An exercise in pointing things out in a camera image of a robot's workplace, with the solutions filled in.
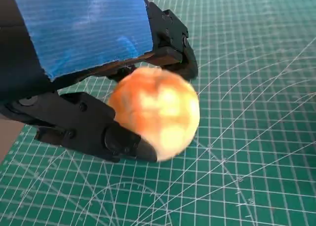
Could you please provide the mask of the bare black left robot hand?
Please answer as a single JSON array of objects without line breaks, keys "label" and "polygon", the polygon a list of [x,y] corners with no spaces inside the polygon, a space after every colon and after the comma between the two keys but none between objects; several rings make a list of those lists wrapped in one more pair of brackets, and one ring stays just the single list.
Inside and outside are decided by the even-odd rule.
[{"label": "bare black left robot hand", "polygon": [[199,125],[186,25],[149,0],[0,0],[0,117],[107,161],[166,161]]}]

